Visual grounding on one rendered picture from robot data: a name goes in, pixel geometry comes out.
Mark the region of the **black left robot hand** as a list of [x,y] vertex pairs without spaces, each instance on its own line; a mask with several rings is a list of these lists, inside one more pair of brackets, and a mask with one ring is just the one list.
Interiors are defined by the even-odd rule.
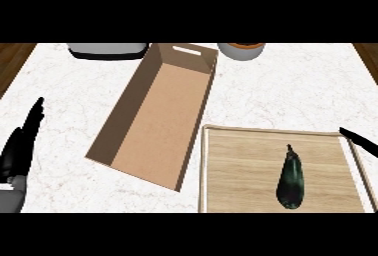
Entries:
[[10,178],[26,176],[32,161],[33,142],[38,134],[42,114],[44,98],[39,97],[31,107],[23,125],[16,127],[0,154],[0,183],[7,183]]

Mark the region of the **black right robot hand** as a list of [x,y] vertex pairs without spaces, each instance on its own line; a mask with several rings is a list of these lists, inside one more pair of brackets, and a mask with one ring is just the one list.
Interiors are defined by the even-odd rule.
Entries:
[[378,145],[372,141],[345,128],[339,128],[339,133],[378,158]]

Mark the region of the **dark green eggplant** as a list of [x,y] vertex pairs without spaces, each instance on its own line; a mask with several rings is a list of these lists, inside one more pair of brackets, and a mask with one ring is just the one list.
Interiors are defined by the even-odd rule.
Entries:
[[304,175],[299,156],[286,145],[286,157],[276,188],[276,198],[286,209],[296,209],[304,198]]

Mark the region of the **brown cardboard box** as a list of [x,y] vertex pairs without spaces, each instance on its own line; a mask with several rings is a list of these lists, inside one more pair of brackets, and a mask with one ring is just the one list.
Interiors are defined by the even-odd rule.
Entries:
[[85,157],[153,184],[181,187],[218,51],[155,43]]

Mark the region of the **grey and black appliance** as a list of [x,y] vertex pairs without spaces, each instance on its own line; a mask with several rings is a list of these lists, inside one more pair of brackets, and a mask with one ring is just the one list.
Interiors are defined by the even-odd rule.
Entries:
[[67,51],[78,59],[134,60],[144,56],[147,43],[69,43]]

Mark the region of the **grey pot with orange rim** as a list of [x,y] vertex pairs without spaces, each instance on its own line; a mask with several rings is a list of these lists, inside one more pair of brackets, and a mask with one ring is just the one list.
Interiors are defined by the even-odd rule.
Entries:
[[248,61],[258,57],[262,52],[262,43],[218,43],[221,53],[233,60]]

